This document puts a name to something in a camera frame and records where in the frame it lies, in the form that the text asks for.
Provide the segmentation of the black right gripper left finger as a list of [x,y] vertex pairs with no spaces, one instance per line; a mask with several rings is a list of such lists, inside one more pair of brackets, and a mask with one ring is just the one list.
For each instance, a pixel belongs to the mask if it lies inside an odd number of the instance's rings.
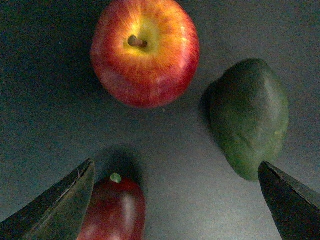
[[95,162],[85,160],[61,181],[0,223],[2,240],[75,240],[91,200]]

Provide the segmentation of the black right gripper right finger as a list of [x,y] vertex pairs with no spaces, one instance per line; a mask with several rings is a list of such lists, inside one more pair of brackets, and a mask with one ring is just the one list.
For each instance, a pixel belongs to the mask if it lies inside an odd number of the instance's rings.
[[320,194],[267,161],[258,180],[273,221],[283,240],[320,238]]

